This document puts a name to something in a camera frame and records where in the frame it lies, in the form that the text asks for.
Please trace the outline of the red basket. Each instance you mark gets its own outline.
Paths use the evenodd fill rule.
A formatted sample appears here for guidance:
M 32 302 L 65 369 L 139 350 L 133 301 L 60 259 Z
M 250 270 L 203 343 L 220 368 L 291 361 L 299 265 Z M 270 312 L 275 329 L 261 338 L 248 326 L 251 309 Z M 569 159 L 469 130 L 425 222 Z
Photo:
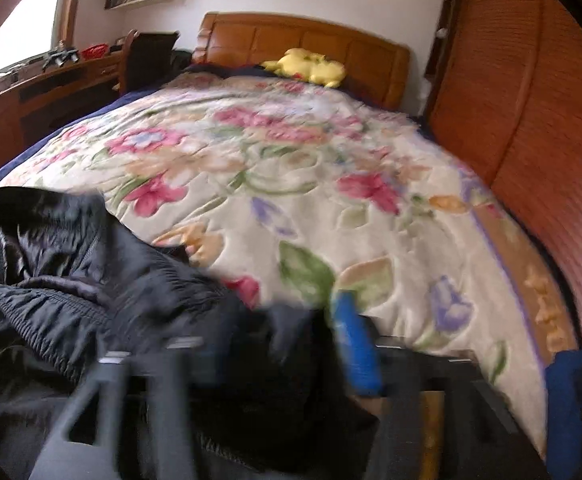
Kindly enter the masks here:
M 97 60 L 98 58 L 104 58 L 105 55 L 108 54 L 108 50 L 110 50 L 110 48 L 107 44 L 94 44 L 93 46 L 81 50 L 80 56 L 85 61 Z

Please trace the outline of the wooden desk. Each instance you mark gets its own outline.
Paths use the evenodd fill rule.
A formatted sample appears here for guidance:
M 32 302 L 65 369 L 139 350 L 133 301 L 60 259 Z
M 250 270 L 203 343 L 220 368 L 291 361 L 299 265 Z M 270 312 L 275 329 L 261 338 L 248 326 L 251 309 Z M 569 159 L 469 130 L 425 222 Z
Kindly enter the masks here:
M 119 65 L 115 53 L 0 92 L 0 168 L 54 130 L 115 101 Z

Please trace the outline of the black jacket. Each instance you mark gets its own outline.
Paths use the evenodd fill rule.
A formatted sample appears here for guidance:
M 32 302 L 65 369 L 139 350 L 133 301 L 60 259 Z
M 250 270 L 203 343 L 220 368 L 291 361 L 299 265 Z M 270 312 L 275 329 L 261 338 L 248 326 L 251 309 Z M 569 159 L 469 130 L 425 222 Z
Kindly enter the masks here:
M 376 418 L 347 396 L 324 313 L 250 308 L 97 194 L 0 188 L 0 479 L 25 479 L 108 352 L 202 340 L 190 390 L 203 479 L 359 479 Z

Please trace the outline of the yellow plush toy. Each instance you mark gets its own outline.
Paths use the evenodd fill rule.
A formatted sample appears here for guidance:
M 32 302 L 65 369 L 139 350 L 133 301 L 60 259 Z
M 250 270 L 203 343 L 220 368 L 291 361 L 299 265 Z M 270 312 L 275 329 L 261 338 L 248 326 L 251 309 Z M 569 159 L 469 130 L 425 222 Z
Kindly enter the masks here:
M 346 77 L 342 63 L 302 48 L 289 49 L 277 61 L 261 62 L 260 66 L 277 76 L 326 88 L 338 88 Z

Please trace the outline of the floral bed blanket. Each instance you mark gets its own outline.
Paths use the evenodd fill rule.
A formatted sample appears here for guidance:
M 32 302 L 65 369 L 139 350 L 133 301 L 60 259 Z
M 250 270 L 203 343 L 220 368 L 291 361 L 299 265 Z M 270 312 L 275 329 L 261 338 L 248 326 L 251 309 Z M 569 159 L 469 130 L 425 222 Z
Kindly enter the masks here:
M 545 370 L 576 345 L 560 289 L 482 180 L 405 114 L 287 79 L 183 74 L 65 127 L 6 185 L 97 191 L 142 240 L 186 244 L 258 304 L 356 292 L 382 335 L 472 353 L 546 446 Z

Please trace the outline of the blue garment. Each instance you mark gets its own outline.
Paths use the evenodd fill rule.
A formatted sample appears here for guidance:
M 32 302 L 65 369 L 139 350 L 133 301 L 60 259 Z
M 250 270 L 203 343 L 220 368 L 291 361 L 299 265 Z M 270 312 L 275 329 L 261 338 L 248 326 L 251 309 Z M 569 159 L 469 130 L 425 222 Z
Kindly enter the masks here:
M 546 369 L 546 466 L 553 479 L 582 479 L 582 350 L 563 351 Z

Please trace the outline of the window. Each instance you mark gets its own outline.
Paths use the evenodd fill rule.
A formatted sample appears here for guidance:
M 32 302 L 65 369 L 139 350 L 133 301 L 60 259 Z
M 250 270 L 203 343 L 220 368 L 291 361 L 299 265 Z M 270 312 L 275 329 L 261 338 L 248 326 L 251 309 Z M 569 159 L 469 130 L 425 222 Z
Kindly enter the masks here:
M 59 0 L 22 0 L 0 26 L 0 70 L 51 49 Z

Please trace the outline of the black binoculars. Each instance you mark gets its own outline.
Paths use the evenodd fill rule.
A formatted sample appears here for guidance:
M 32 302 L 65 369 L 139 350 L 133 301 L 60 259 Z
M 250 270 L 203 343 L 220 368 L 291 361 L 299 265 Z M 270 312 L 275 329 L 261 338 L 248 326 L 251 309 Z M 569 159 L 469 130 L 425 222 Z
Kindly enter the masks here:
M 45 72 L 51 66 L 63 67 L 66 63 L 77 63 L 79 61 L 79 52 L 75 48 L 63 50 L 53 50 L 44 57 L 44 64 L 41 70 Z

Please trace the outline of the wooden wardrobe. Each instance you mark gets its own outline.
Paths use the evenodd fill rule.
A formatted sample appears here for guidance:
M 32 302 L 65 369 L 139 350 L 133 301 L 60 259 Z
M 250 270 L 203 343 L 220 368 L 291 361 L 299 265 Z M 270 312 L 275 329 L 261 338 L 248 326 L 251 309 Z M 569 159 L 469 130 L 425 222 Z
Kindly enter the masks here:
M 582 326 L 582 26 L 560 0 L 456 0 L 446 60 L 428 123 L 548 248 Z

